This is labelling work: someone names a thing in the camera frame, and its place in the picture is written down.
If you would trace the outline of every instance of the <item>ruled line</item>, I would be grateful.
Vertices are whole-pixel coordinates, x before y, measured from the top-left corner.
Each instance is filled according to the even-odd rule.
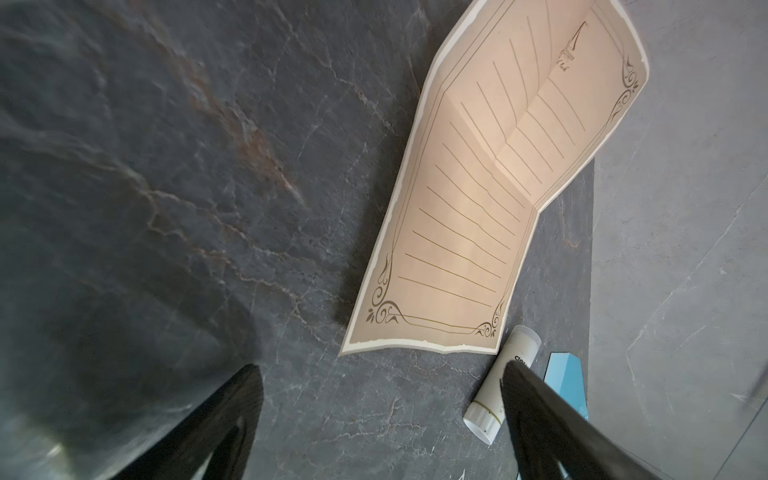
[[[515,116],[515,125],[518,123],[518,114],[515,112],[515,106],[512,104],[512,99],[509,97],[509,92],[507,91],[507,86],[504,85],[504,81],[502,80],[502,74],[498,73],[498,67],[496,66],[496,61],[492,61],[493,68],[496,70],[496,74],[498,75],[498,81],[502,83],[502,88],[504,88],[504,93],[507,95],[507,101],[509,101],[509,106],[512,109],[512,114]]]
[[[538,64],[538,53],[536,52],[536,40],[533,39],[533,28],[531,28],[531,17],[525,17],[528,22],[528,31],[531,32],[531,43],[533,44],[533,56],[536,58],[536,88],[541,87],[541,66]]]
[[[603,23],[603,20],[600,18],[600,15],[598,15],[598,13],[597,13],[597,12],[594,10],[594,7],[598,7],[598,10],[600,10],[600,12],[601,12],[603,15],[605,15],[605,12],[604,12],[604,11],[603,11],[603,9],[600,7],[600,5],[593,5],[593,6],[592,6],[592,13],[594,13],[594,16],[598,18],[598,22],[600,22],[600,24],[601,24],[601,25],[603,25],[603,28],[605,28],[605,31],[608,33],[608,36],[609,36],[609,37],[611,37],[611,41],[614,43],[614,47],[616,47],[616,52],[618,52],[618,54],[619,54],[619,56],[620,56],[621,58],[624,58],[624,43],[623,43],[623,42],[621,42],[621,37],[619,37],[619,42],[621,42],[621,50],[620,50],[620,49],[619,49],[619,46],[618,46],[618,45],[616,45],[616,39],[614,38],[614,36],[613,36],[613,35],[611,35],[611,31],[610,31],[610,30],[608,30],[608,26],[607,26],[605,23]]]
[[[496,117],[496,113],[493,111],[493,107],[491,107],[491,102],[488,101],[488,97],[485,96],[485,92],[482,90],[482,87],[480,86],[480,82],[475,82],[478,85],[478,88],[480,89],[480,95],[485,99],[485,104],[488,105],[488,109],[491,111],[491,115],[493,115],[493,119],[496,120],[496,124],[498,125],[498,129],[502,131],[502,136],[506,137],[507,134],[504,133],[504,128],[502,128],[501,122],[498,121],[498,117]]]
[[[461,295],[459,295],[457,293],[449,292],[448,290],[443,290],[442,288],[438,288],[436,286],[429,285],[428,283],[417,282],[416,280],[411,280],[409,278],[405,278],[404,276],[400,276],[400,275],[398,275],[397,277],[398,278],[402,278],[403,280],[408,280],[409,282],[418,283],[419,285],[428,286],[429,288],[433,288],[435,290],[440,290],[441,292],[450,293],[453,296],[457,296],[458,298],[463,298],[464,300],[469,300],[470,302],[475,302],[475,303],[479,303],[480,305],[490,306],[487,303],[479,302],[479,301],[473,300],[473,299],[471,299],[471,298],[469,298],[467,296],[461,296]]]
[[[518,131],[521,134],[523,134],[523,137],[525,137],[525,140],[527,140],[528,143],[531,144],[531,146],[536,150],[536,153],[538,154],[539,157],[541,157],[541,159],[544,161],[544,163],[547,164],[547,167],[549,167],[549,170],[552,170],[552,167],[549,166],[549,162],[547,162],[547,159],[544,158],[544,155],[541,154],[541,152],[538,150],[538,147],[531,141],[530,138],[528,138],[528,135],[525,134],[525,132],[523,131],[522,128],[519,127],[519,125],[518,125]]]
[[[512,173],[512,172],[511,172],[511,171],[510,171],[510,170],[507,168],[507,166],[506,166],[506,165],[504,165],[504,162],[500,161],[498,158],[496,158],[496,160],[498,160],[498,164],[499,164],[499,165],[501,165],[502,167],[504,167],[504,170],[506,170],[506,171],[507,171],[507,173],[510,175],[510,177],[514,178],[514,179],[515,179],[515,181],[516,181],[516,182],[518,182],[518,183],[520,184],[520,188],[522,188],[523,190],[525,190],[525,193],[527,193],[528,195],[530,195],[530,194],[531,194],[531,192],[529,192],[529,191],[528,191],[528,189],[527,189],[527,188],[525,188],[525,185],[524,185],[524,184],[523,184],[523,183],[522,183],[520,180],[518,180],[518,178],[515,176],[515,174],[513,174],[513,173]]]
[[[539,120],[537,120],[536,117],[533,116],[533,114],[531,113],[530,109],[528,110],[528,114],[531,115],[531,118],[533,118],[533,120],[538,124],[538,126],[547,135],[547,138],[549,139],[550,142],[552,142],[552,146],[555,148],[555,150],[557,150],[558,153],[560,154],[560,156],[563,157],[563,152],[560,151],[560,149],[558,148],[558,145],[554,142],[554,140],[552,140],[552,137],[549,136],[549,132],[547,131],[547,129],[544,128],[544,126],[541,124],[541,122]]]
[[[495,218],[494,218],[494,217],[493,217],[493,216],[492,216],[492,215],[491,215],[491,214],[490,214],[490,213],[489,213],[489,212],[488,212],[488,211],[485,209],[485,207],[483,207],[481,204],[479,204],[478,202],[476,202],[474,198],[472,198],[472,197],[470,197],[469,195],[467,195],[467,194],[464,192],[464,190],[462,190],[462,188],[461,188],[459,185],[457,185],[457,184],[456,184],[456,182],[454,182],[454,181],[451,179],[451,177],[449,177],[449,176],[448,176],[448,174],[447,174],[446,172],[442,171],[442,168],[438,167],[437,165],[435,165],[435,167],[436,167],[438,170],[440,170],[440,173],[441,173],[441,174],[443,174],[443,175],[445,175],[445,178],[447,178],[447,179],[448,179],[448,181],[449,181],[449,182],[451,182],[451,183],[453,184],[453,186],[454,186],[454,187],[456,187],[456,189],[458,189],[458,191],[462,192],[462,194],[464,194],[464,196],[465,196],[465,197],[467,197],[467,198],[469,199],[469,201],[471,201],[472,203],[474,203],[474,204],[475,204],[475,205],[477,205],[478,207],[482,208],[482,211],[484,211],[484,212],[485,212],[485,214],[486,214],[486,215],[488,215],[488,217],[490,217],[490,218],[491,218],[491,220],[495,221],[496,223],[498,223],[499,225],[501,225],[502,227],[504,227],[504,225],[502,224],[502,222],[500,222],[500,221],[496,220],[496,219],[495,219]],[[507,227],[504,227],[504,228],[505,228],[505,230],[507,230],[509,233],[512,233],[512,232],[511,232],[509,229],[507,229]]]
[[[487,40],[487,39],[488,39],[488,37],[489,37],[489,35],[491,34],[491,32],[493,32],[494,28],[496,28],[496,25],[498,25],[498,23],[499,23],[499,22],[502,20],[502,18],[504,18],[504,15],[506,15],[506,13],[509,11],[509,9],[510,9],[510,8],[511,8],[511,7],[512,7],[514,4],[515,4],[515,2],[514,2],[514,1],[509,3],[509,5],[507,6],[507,8],[504,10],[504,13],[503,13],[502,15],[500,15],[500,16],[498,17],[498,19],[496,20],[496,23],[494,23],[494,24],[493,24],[493,28],[492,28],[491,30],[488,30],[488,33],[487,33],[487,34],[485,34],[485,37],[484,37],[484,38],[482,39],[482,41],[480,42],[480,45],[479,45],[479,46],[478,46],[478,47],[475,49],[475,51],[474,51],[474,52],[472,52],[472,54],[469,56],[469,59],[468,59],[468,60],[467,60],[467,62],[464,64],[464,66],[462,66],[462,67],[461,67],[461,68],[458,70],[458,74],[457,74],[457,75],[456,75],[456,76],[453,78],[453,80],[451,80],[451,82],[448,84],[448,88],[446,88],[446,90],[450,89],[450,87],[453,85],[453,82],[455,82],[455,81],[456,81],[456,78],[458,78],[459,76],[461,76],[461,73],[464,71],[464,68],[466,68],[466,66],[467,66],[467,65],[469,65],[470,61],[471,61],[471,60],[472,60],[472,59],[475,57],[475,54],[477,54],[477,52],[480,50],[480,46],[482,46],[482,44],[484,44],[484,43],[485,43],[485,40]],[[499,12],[499,11],[502,9],[502,6],[503,6],[503,5],[504,5],[503,3],[499,4],[499,6],[498,6],[498,7],[496,8],[496,10],[494,11],[494,15],[495,15],[496,13],[498,13],[498,12]],[[477,40],[478,38],[480,38],[480,33],[478,33],[478,34],[475,36],[475,40]],[[453,71],[455,71],[455,69],[456,69],[456,67],[457,67],[457,66],[458,66],[458,65],[454,65],[454,67],[451,69],[451,73],[452,73]],[[440,84],[440,88],[441,88],[443,85],[445,85],[445,82],[446,82],[446,81],[447,81],[447,79],[443,80],[443,82]],[[438,110],[439,110],[439,108],[440,108],[440,105],[442,104],[442,100],[443,100],[443,98],[444,98],[444,97],[445,97],[445,95],[439,95],[439,100],[438,100],[438,102],[437,102],[437,109],[438,109]],[[423,142],[422,142],[422,145],[421,145],[421,148],[420,148],[420,150],[421,150],[421,151],[420,151],[420,152],[418,152],[418,150],[417,150],[417,155],[418,155],[418,158],[419,158],[419,159],[420,159],[420,158],[422,157],[422,155],[424,154],[424,150],[426,149],[427,143],[429,142],[429,136],[432,134],[432,128],[433,128],[434,126],[435,126],[435,124],[434,124],[434,122],[433,122],[433,123],[432,123],[432,125],[430,125],[430,126],[429,126],[429,131],[428,131],[428,133],[427,133],[427,135],[426,135],[426,141],[423,141]],[[411,173],[411,180],[410,180],[411,182],[413,182],[413,179],[414,179],[415,177],[418,177],[418,175],[419,175],[419,166],[420,166],[420,164],[421,164],[421,162],[419,161],[419,162],[416,164],[416,169],[415,169],[415,170],[414,170],[414,171]],[[410,205],[410,203],[411,203],[411,195],[412,195],[412,194],[413,194],[413,189],[411,189],[411,190],[409,191],[409,193],[408,193],[408,198],[407,198],[407,200],[406,200],[406,207],[405,207],[405,210],[404,210],[404,211],[407,211],[407,210],[408,210],[408,205]],[[406,218],[406,216],[405,216],[405,215],[403,215],[403,214],[400,214],[400,215],[399,215],[399,218],[398,218],[398,222],[396,223],[396,226],[395,226],[395,239],[394,239],[394,242],[393,242],[393,246],[396,246],[396,245],[397,245],[397,241],[398,241],[398,239],[400,238],[400,231],[402,230],[402,225],[403,225],[403,222],[405,222],[405,218]]]
[[[572,144],[574,144],[574,145],[576,145],[576,142],[574,142],[574,139],[573,139],[573,138],[571,138],[571,134],[569,134],[569,133],[568,133],[568,129],[567,129],[567,128],[565,127],[565,125],[563,124],[563,121],[562,121],[562,120],[560,120],[560,117],[558,117],[558,114],[556,114],[556,113],[554,112],[554,110],[552,110],[552,107],[550,107],[550,106],[549,106],[549,104],[547,103],[547,101],[544,99],[544,97],[542,97],[542,96],[541,96],[541,92],[539,92],[539,94],[538,94],[538,97],[539,97],[539,99],[540,99],[541,101],[543,101],[543,102],[544,102],[544,105],[546,105],[546,106],[547,106],[547,108],[549,108],[549,111],[550,111],[550,112],[552,112],[552,114],[553,114],[553,115],[554,115],[554,117],[555,117],[555,118],[558,120],[558,122],[560,122],[560,126],[561,126],[561,127],[563,127],[563,130],[565,131],[565,134],[568,136],[568,138],[569,138],[569,139],[571,139],[571,143],[572,143]]]
[[[462,101],[462,102],[459,102],[459,103],[462,104],[462,107],[464,108],[464,111],[467,112],[467,116],[469,117],[469,120],[471,120],[472,124],[475,125],[475,128],[478,129],[478,132],[480,133],[480,136],[482,137],[483,141],[485,142],[486,145],[488,145],[488,149],[491,151],[491,154],[493,154],[495,156],[496,152],[493,151],[493,149],[491,148],[491,144],[488,143],[488,140],[485,139],[485,135],[482,134],[482,131],[480,130],[480,127],[478,127],[478,125],[475,123],[475,119],[472,118],[472,116],[469,114],[469,110],[467,110],[467,107],[464,106],[464,102]]]
[[[485,234],[486,234],[486,235],[488,235],[489,237],[491,237],[493,240],[496,240],[496,238],[495,238],[493,235],[491,235],[490,233],[488,233],[488,232],[485,230],[485,228],[483,228],[483,227],[482,227],[482,225],[481,225],[480,223],[477,223],[477,222],[475,222],[473,219],[471,219],[471,218],[467,217],[467,216],[466,216],[466,215],[464,215],[462,212],[458,211],[458,209],[457,209],[456,207],[454,207],[453,205],[451,205],[451,204],[450,204],[450,203],[449,203],[449,202],[448,202],[448,201],[447,201],[445,198],[443,198],[443,197],[442,197],[440,194],[438,194],[437,192],[435,192],[435,191],[434,191],[434,190],[433,190],[433,189],[432,189],[432,188],[431,188],[429,185],[427,186],[427,188],[429,189],[429,191],[431,191],[432,193],[434,193],[434,194],[437,196],[437,198],[439,198],[440,200],[442,200],[443,202],[445,202],[445,204],[446,204],[446,205],[448,205],[449,207],[451,207],[451,208],[452,208],[452,209],[453,209],[453,210],[454,210],[454,211],[455,211],[457,214],[461,215],[461,216],[462,216],[462,217],[464,217],[465,219],[467,219],[467,220],[469,220],[470,222],[474,223],[475,225],[477,225],[478,227],[480,227],[480,230],[482,230],[483,232],[485,232]],[[507,227],[504,227],[504,225],[502,225],[502,227],[503,227],[505,230],[507,230],[509,233],[512,233],[512,232],[511,232],[511,231],[510,231],[510,230],[509,230]],[[499,242],[499,244],[500,244],[500,245],[502,245],[502,247],[506,248],[507,250],[511,250],[509,247],[507,247],[506,245],[504,245],[502,242]]]
[[[552,68],[552,23],[549,21],[549,0],[544,0],[547,8],[547,29],[549,30],[549,68]]]
[[[477,329],[477,327],[474,327],[474,326],[460,326],[460,325],[451,325],[450,323],[438,322],[437,320],[424,318],[423,316],[406,315],[404,313],[394,313],[394,312],[390,313],[390,315],[401,316],[402,319],[405,320],[405,322],[408,323],[409,325],[418,325],[418,323],[411,323],[411,322],[409,322],[407,320],[409,318],[415,318],[417,320],[426,320],[427,322],[439,323],[440,325],[450,326],[451,328],[455,328],[455,329],[466,329],[466,330],[472,330],[472,331]],[[454,332],[450,332],[448,330],[443,330],[443,329],[435,328],[434,326],[427,326],[427,325],[419,325],[419,326],[424,327],[426,329],[437,330],[439,332],[454,333]]]
[[[563,96],[563,98],[565,99],[565,101],[568,103],[568,107],[571,107],[571,110],[574,112],[574,115],[576,115],[576,120],[578,120],[578,123],[581,125],[581,129],[582,129],[582,130],[584,130],[584,131],[587,131],[587,129],[586,129],[586,128],[584,128],[584,124],[582,124],[582,123],[581,123],[581,119],[578,117],[578,113],[576,113],[576,109],[574,108],[574,106],[573,106],[573,105],[571,105],[571,101],[570,101],[570,100],[568,100],[568,97],[566,97],[566,96],[565,96],[565,94],[564,94],[564,93],[563,93],[563,91],[560,89],[560,87],[558,87],[558,84],[556,84],[556,83],[554,82],[554,80],[552,80],[552,79],[551,79],[551,78],[549,78],[549,77],[547,77],[547,80],[549,80],[549,81],[550,81],[550,82],[551,82],[551,83],[554,85],[554,87],[558,89],[558,91],[560,92],[560,95],[562,95],[562,96]]]
[[[465,256],[463,256],[463,255],[461,255],[460,253],[456,253],[456,252],[454,252],[453,250],[451,250],[451,249],[449,249],[449,248],[445,248],[443,245],[441,245],[441,244],[439,244],[439,243],[435,242],[434,240],[430,240],[429,238],[427,238],[427,237],[424,237],[423,235],[421,235],[421,234],[420,234],[419,232],[417,232],[416,230],[411,230],[411,231],[412,231],[413,233],[415,233],[416,235],[419,235],[419,236],[420,236],[421,238],[423,238],[424,240],[426,240],[426,241],[428,241],[428,242],[431,242],[431,243],[434,243],[435,245],[437,245],[438,247],[442,248],[443,250],[447,250],[448,252],[451,252],[451,253],[453,253],[454,255],[456,255],[456,256],[458,256],[458,257],[461,257],[461,258],[463,258],[464,260],[467,260],[467,261],[468,261],[468,262],[470,262],[472,265],[474,265],[474,266],[478,267],[480,270],[485,270],[486,272],[490,273],[491,275],[493,275],[493,276],[495,276],[495,277],[497,277],[497,278],[501,278],[499,275],[496,275],[495,273],[493,273],[492,271],[488,270],[487,268],[484,268],[484,267],[482,267],[482,266],[479,266],[477,263],[475,263],[475,262],[473,262],[472,260],[470,260],[469,258],[467,258],[467,257],[465,257]]]
[[[458,157],[456,157],[456,155],[455,155],[455,154],[454,154],[454,153],[451,151],[451,149],[450,149],[450,148],[448,148],[448,145],[446,145],[446,144],[443,144],[442,146],[443,146],[443,147],[445,147],[445,149],[446,149],[446,150],[447,150],[447,151],[448,151],[448,152],[449,152],[449,153],[450,153],[450,154],[451,154],[451,155],[452,155],[452,156],[453,156],[453,157],[456,159],[456,161],[458,162],[458,164],[462,166],[462,168],[464,169],[464,171],[465,171],[465,172],[467,172],[467,175],[469,175],[469,178],[473,179],[473,180],[475,181],[475,183],[476,183],[476,184],[477,184],[477,185],[478,185],[478,186],[479,186],[481,189],[485,190],[485,192],[488,194],[488,196],[489,196],[489,197],[490,197],[490,198],[491,198],[491,199],[492,199],[494,202],[496,202],[496,203],[497,203],[497,204],[498,204],[498,205],[499,205],[501,208],[503,208],[505,212],[507,212],[508,214],[510,214],[510,215],[512,216],[512,218],[514,218],[514,219],[515,219],[515,220],[517,220],[518,222],[520,221],[520,219],[519,219],[519,218],[517,218],[517,217],[515,216],[515,214],[514,214],[514,213],[512,213],[512,212],[511,212],[511,211],[509,211],[509,210],[507,210],[507,207],[505,207],[504,205],[502,205],[502,204],[501,204],[501,202],[499,202],[498,200],[496,200],[496,199],[493,197],[493,195],[491,195],[491,192],[490,192],[490,191],[489,191],[487,188],[485,188],[485,187],[483,186],[483,184],[481,184],[480,182],[478,182],[478,181],[477,181],[477,179],[475,179],[475,178],[472,176],[472,174],[470,174],[470,173],[469,173],[469,170],[467,170],[467,167],[465,167],[465,166],[464,166],[464,164],[462,163],[462,161],[461,161],[461,160],[459,160],[459,159],[458,159]]]
[[[536,175],[536,172],[534,172],[534,171],[533,171],[533,169],[531,168],[531,166],[530,166],[530,165],[528,165],[528,164],[525,162],[525,159],[522,157],[522,155],[520,155],[520,154],[518,153],[518,151],[517,151],[517,150],[515,150],[515,147],[512,147],[512,146],[509,144],[509,142],[507,142],[507,146],[508,146],[508,147],[510,147],[510,148],[512,149],[512,151],[513,151],[513,152],[515,152],[515,155],[517,155],[517,156],[520,158],[520,160],[523,162],[523,164],[524,164],[526,167],[528,167],[528,169],[529,169],[529,170],[531,171],[531,173],[533,174],[534,178],[535,178],[536,180],[538,180],[538,182],[539,182],[539,183],[541,183],[541,180],[539,180],[539,178],[538,178],[538,175]]]
[[[493,172],[491,172],[491,171],[490,171],[490,170],[489,170],[489,169],[488,169],[488,168],[487,168],[487,167],[486,167],[486,166],[485,166],[485,165],[484,165],[484,164],[483,164],[483,163],[480,161],[480,159],[478,158],[478,156],[477,156],[477,154],[475,153],[475,151],[474,151],[474,150],[472,150],[472,147],[470,147],[470,146],[469,146],[469,143],[467,143],[467,140],[465,140],[465,139],[464,139],[464,136],[462,135],[462,132],[458,131],[458,128],[456,128],[456,126],[453,124],[453,122],[449,122],[449,123],[451,124],[451,126],[453,127],[453,129],[454,129],[454,130],[456,130],[456,133],[458,134],[458,137],[462,139],[462,141],[463,141],[463,142],[464,142],[464,144],[467,146],[467,148],[469,149],[469,151],[471,151],[471,152],[472,152],[472,155],[475,157],[475,160],[477,160],[477,161],[478,161],[478,163],[480,164],[480,166],[481,166],[481,167],[483,167],[483,168],[485,169],[485,171],[487,171],[487,172],[488,172],[488,175],[490,175],[490,176],[491,176],[491,178],[493,179],[493,181],[494,181],[494,182],[496,182],[496,183],[497,183],[497,184],[498,184],[498,185],[499,185],[499,186],[502,188],[502,190],[503,190],[503,191],[507,192],[507,195],[509,195],[510,197],[512,197],[512,200],[516,201],[517,203],[519,203],[519,204],[520,204],[520,206],[521,206],[521,207],[525,208],[525,205],[523,205],[523,203],[522,203],[520,200],[518,200],[518,199],[517,199],[517,197],[515,197],[515,195],[512,195],[512,194],[509,192],[509,190],[507,190],[507,189],[504,187],[504,185],[502,185],[502,183],[501,183],[500,181],[498,181],[498,179],[497,179],[496,177],[494,177],[494,175],[493,175]]]
[[[467,237],[467,236],[466,236],[466,235],[464,235],[464,234],[461,234],[461,233],[457,232],[456,230],[453,230],[453,229],[452,229],[451,227],[449,227],[448,225],[446,225],[446,224],[444,224],[443,222],[441,222],[440,220],[438,220],[438,219],[434,218],[432,215],[428,214],[428,213],[427,213],[427,212],[426,212],[426,211],[425,211],[423,208],[419,208],[419,210],[421,210],[421,211],[422,211],[422,212],[423,212],[423,213],[424,213],[424,214],[425,214],[427,217],[429,217],[429,218],[433,219],[433,220],[434,220],[435,222],[437,222],[437,223],[440,223],[442,226],[444,226],[444,227],[445,227],[445,228],[447,228],[448,230],[452,231],[452,232],[453,232],[453,233],[455,233],[456,235],[459,235],[461,238],[465,238],[466,240],[468,240],[468,241],[470,241],[470,242],[474,243],[474,244],[475,244],[475,246],[476,246],[477,248],[479,248],[480,250],[482,250],[482,251],[486,252],[486,253],[487,253],[488,255],[490,255],[491,257],[494,257],[494,258],[495,258],[496,260],[498,260],[499,262],[502,262],[504,265],[506,265],[506,264],[507,264],[507,263],[506,263],[504,260],[502,260],[502,259],[498,258],[498,257],[497,257],[496,255],[494,255],[493,253],[491,253],[491,252],[487,251],[487,250],[486,250],[485,248],[483,248],[483,247],[480,247],[480,244],[479,244],[479,243],[477,243],[477,242],[475,242],[473,239],[471,239],[471,238]]]
[[[413,256],[413,255],[411,255],[410,253],[406,253],[406,255],[408,255],[409,257],[413,258],[414,260],[418,260],[419,262],[423,262],[423,263],[426,263],[427,265],[431,265],[431,266],[433,266],[433,267],[435,267],[435,268],[437,268],[437,269],[440,269],[440,270],[442,270],[442,271],[444,271],[444,272],[448,272],[448,273],[450,273],[451,275],[456,275],[458,278],[463,278],[464,280],[467,280],[467,281],[468,281],[468,282],[470,282],[470,283],[474,283],[474,284],[475,284],[475,285],[477,285],[477,286],[481,286],[482,288],[484,288],[484,289],[486,289],[486,290],[489,290],[489,291],[491,291],[491,292],[493,292],[493,293],[496,293],[496,290],[492,290],[492,289],[490,289],[490,288],[488,288],[488,287],[486,287],[486,286],[483,286],[483,285],[481,285],[480,283],[477,283],[477,282],[475,282],[475,281],[473,281],[473,280],[470,280],[470,279],[469,279],[469,278],[467,278],[466,276],[461,276],[461,275],[459,275],[458,273],[453,273],[451,270],[446,270],[446,269],[444,269],[444,268],[443,268],[443,267],[441,267],[441,266],[437,266],[437,265],[435,265],[434,263],[430,263],[430,262],[428,262],[428,261],[426,261],[426,260],[422,260],[422,259],[420,259],[420,258],[418,258],[418,257],[414,257],[414,256]]]
[[[523,69],[520,68],[520,62],[518,61],[518,54],[515,53],[515,46],[512,44],[511,38],[509,39],[509,46],[512,47],[512,56],[515,57],[515,63],[518,64],[520,79],[523,80],[523,92],[525,92],[525,107],[528,108],[528,88],[525,86],[525,77],[523,77]]]

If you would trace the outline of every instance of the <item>gray marble floor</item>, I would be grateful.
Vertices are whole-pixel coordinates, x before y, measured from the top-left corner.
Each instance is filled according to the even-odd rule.
[[[595,165],[590,420],[709,480],[766,398],[768,2],[626,3],[650,80]]]
[[[461,420],[491,357],[336,356],[466,5],[0,2],[0,476],[110,475],[251,361],[251,478],[515,474]],[[588,360],[593,175],[512,300],[539,374]]]

